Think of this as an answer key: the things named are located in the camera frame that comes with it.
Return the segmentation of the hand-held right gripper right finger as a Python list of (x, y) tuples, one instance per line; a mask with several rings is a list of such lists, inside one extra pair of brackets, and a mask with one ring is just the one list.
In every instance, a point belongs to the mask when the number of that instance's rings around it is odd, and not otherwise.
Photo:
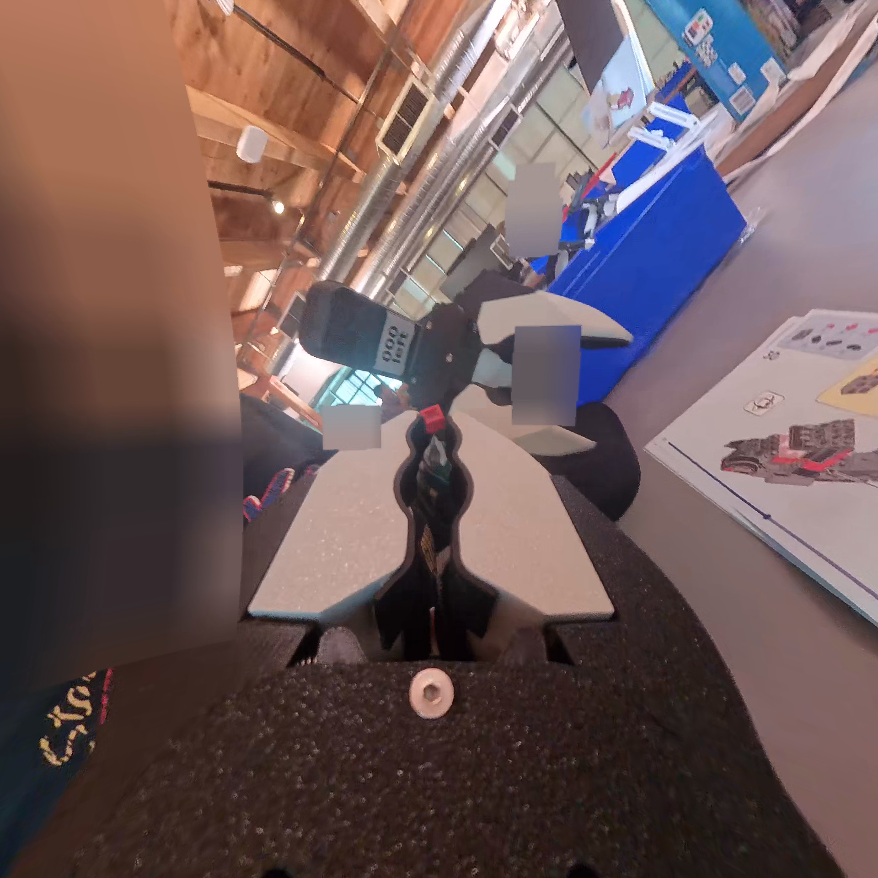
[(504, 651), (546, 625), (609, 620), (614, 606), (550, 473), (533, 451), (584, 454), (594, 442), (560, 426), (513, 437), (470, 412), (450, 415), (462, 506), (450, 526), (445, 615), (467, 651)]

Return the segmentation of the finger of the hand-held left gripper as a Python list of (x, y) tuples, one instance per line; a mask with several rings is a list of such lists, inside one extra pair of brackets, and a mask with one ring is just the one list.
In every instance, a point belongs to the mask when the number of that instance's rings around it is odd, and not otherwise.
[(585, 453), (596, 442), (558, 425), (515, 425), (511, 405), (494, 402), (488, 391), (509, 391), (512, 366), (495, 352), (484, 349), (478, 359), (473, 378), (454, 401), (454, 420), (466, 414), (475, 421), (509, 439), (533, 456), (567, 456)]
[(628, 347), (633, 335), (594, 307), (549, 291), (531, 291), (484, 302), (477, 330), (484, 345), (497, 345), (519, 327), (578, 327), (583, 349)]

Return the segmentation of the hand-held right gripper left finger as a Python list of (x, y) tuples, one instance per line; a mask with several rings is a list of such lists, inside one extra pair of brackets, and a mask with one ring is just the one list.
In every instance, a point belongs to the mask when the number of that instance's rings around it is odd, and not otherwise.
[(316, 472), (247, 613), (349, 627), (367, 653), (430, 653), (431, 575), (412, 509), (427, 437), (411, 409), (380, 429), (378, 449), (337, 451)]

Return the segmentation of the grey desk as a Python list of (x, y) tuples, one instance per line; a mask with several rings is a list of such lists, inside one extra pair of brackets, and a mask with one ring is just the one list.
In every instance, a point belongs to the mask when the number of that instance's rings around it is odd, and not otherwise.
[[(876, 112), (872, 66), (732, 187), (755, 232), (609, 396), (639, 451), (787, 318), (876, 311)], [(649, 455), (621, 525), (695, 609), (836, 862), (876, 876), (874, 627)]]

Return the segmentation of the large plain blue box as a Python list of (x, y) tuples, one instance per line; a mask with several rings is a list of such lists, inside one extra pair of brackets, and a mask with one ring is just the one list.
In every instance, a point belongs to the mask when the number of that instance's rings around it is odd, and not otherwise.
[(578, 402), (603, 401), (739, 242), (746, 221), (700, 146), (597, 233), (550, 291), (632, 335), (580, 357)]

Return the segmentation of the person's black jacket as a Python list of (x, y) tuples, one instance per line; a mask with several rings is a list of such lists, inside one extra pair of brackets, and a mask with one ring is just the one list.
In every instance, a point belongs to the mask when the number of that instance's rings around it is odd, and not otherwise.
[(271, 404), (239, 395), (245, 494), (261, 493), (281, 470), (300, 474), (321, 466), (334, 451), (323, 449), (321, 436)]

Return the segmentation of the white picture board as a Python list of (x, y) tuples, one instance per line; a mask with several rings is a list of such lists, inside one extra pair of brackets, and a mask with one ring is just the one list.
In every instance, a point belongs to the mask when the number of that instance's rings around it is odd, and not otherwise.
[(604, 68), (583, 112), (594, 145), (608, 148), (620, 129), (642, 115), (654, 88), (639, 38), (630, 32)]

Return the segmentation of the toy brick instruction booklet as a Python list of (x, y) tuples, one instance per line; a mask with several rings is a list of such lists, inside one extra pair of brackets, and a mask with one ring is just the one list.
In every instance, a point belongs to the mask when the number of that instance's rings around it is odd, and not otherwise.
[(645, 450), (877, 623), (877, 315), (790, 318)]

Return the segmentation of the white ceiling vent grille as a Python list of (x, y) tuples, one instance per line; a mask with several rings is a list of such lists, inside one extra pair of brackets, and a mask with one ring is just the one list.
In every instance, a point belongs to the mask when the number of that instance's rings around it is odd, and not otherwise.
[(376, 146), (390, 161), (401, 165), (435, 105), (427, 84), (411, 74), (379, 130)]

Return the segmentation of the black monitor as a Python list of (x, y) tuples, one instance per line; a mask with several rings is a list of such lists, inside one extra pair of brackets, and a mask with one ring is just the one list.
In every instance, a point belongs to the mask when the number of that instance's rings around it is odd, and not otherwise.
[(578, 70), (586, 92), (594, 93), (604, 70), (631, 30), (624, 1), (556, 1), (572, 52), (569, 71)]

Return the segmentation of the blue printed toy box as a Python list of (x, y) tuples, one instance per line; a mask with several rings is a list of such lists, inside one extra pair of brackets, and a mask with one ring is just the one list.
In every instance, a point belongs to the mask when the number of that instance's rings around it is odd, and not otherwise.
[(647, 1), (730, 116), (745, 121), (787, 71), (781, 58), (737, 1)]

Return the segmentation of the person's blue printed shirt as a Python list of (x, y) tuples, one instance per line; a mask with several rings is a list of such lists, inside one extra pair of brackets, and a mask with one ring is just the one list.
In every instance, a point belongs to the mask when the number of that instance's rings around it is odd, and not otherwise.
[(15, 691), (2, 683), (2, 876), (14, 869), (70, 787), (98, 811), (215, 702), (291, 664), (307, 624), (244, 613), (234, 636)]

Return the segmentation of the silver ventilation duct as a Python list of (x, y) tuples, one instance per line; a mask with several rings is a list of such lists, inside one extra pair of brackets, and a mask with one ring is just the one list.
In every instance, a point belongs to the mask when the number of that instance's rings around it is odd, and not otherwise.
[(355, 206), (316, 269), (317, 281), (348, 280), (379, 228), (392, 199), (415, 165), (423, 160), (408, 184), (400, 206), (357, 270), (354, 288), (371, 297), (398, 269), (411, 239), (429, 219), (428, 200), (448, 179), (467, 132), (477, 126), (488, 99), (519, 60), (549, 2), (469, 2), (434, 59), (429, 72), (418, 76), (435, 95), (435, 105), (401, 165), (382, 152)]

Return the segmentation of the white plastic frame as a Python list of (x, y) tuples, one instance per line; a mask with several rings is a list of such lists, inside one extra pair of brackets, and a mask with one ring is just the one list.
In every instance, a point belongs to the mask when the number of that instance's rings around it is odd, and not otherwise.
[[(653, 102), (649, 105), (648, 111), (655, 119), (672, 126), (677, 126), (687, 133), (700, 127), (700, 121), (697, 116), (689, 112), (682, 112), (666, 104)], [(664, 153), (672, 150), (676, 143), (675, 138), (664, 134), (663, 128), (647, 129), (642, 126), (634, 126), (628, 130), (627, 136), (629, 139), (645, 143)]]

